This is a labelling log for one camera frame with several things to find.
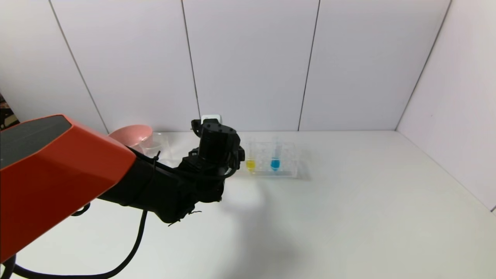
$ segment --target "robotic arm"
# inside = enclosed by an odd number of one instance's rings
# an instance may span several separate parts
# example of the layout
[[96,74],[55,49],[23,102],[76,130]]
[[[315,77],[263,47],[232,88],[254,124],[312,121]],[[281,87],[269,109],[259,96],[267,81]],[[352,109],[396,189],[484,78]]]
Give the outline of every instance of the robotic arm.
[[95,198],[154,212],[165,223],[219,202],[245,160],[236,131],[193,120],[199,147],[177,168],[159,163],[63,115],[0,133],[0,262]]

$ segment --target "test tube with blue liquid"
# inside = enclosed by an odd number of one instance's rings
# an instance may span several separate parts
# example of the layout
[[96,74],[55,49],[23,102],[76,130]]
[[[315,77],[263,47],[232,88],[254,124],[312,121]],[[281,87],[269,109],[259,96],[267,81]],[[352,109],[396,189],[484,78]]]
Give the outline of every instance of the test tube with blue liquid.
[[279,170],[281,166],[281,152],[282,152],[282,142],[279,138],[272,139],[272,160],[270,161],[270,167],[273,171]]

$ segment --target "blue liquid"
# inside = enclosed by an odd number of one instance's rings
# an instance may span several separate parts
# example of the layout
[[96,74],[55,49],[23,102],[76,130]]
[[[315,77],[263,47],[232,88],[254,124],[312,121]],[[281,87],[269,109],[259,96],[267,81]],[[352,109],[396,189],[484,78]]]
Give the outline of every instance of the blue liquid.
[[273,171],[276,171],[279,169],[281,166],[281,161],[277,158],[272,158],[272,161],[270,162],[270,167],[272,168]]

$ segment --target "black cable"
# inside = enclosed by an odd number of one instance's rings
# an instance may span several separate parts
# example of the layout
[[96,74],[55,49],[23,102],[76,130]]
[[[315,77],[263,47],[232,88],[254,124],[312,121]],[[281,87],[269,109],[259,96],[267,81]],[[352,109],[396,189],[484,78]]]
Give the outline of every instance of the black cable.
[[90,205],[91,205],[91,203],[88,203],[87,205],[85,205],[83,207],[83,209],[81,209],[80,211],[74,212],[71,216],[80,216],[80,215],[82,215],[83,213],[85,213],[86,211],[88,211],[88,209],[90,208]]
[[134,243],[134,246],[131,249],[131,252],[129,255],[126,257],[126,259],[115,269],[107,272],[107,273],[102,273],[102,274],[95,274],[95,275],[52,275],[52,274],[43,274],[43,273],[38,273],[38,272],[33,272],[30,270],[27,270],[19,265],[15,265],[13,272],[21,277],[28,278],[28,279],[64,279],[64,278],[70,278],[70,279],[108,279],[111,278],[115,275],[117,275],[119,272],[121,272],[132,260],[134,255],[136,254],[136,251],[138,251],[139,244],[141,243],[141,239],[143,237],[143,232],[145,230],[145,221],[146,221],[146,214],[148,211],[143,210],[143,213],[141,214],[141,221],[139,223],[139,229],[138,229],[138,236],[136,237],[136,241]]
[[9,279],[12,273],[14,272],[15,267],[15,255],[6,260],[3,265],[5,266],[5,270],[3,271],[0,279]]

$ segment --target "white table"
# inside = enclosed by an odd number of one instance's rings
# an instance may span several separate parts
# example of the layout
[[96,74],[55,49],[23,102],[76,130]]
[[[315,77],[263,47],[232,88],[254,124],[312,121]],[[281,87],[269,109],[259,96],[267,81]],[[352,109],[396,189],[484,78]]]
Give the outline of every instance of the white table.
[[[226,181],[223,201],[168,227],[149,213],[115,278],[494,279],[496,217],[396,132],[278,134],[301,151],[299,179]],[[170,133],[173,155],[198,145]],[[141,211],[95,200],[17,255],[54,274],[96,274],[130,251]]]

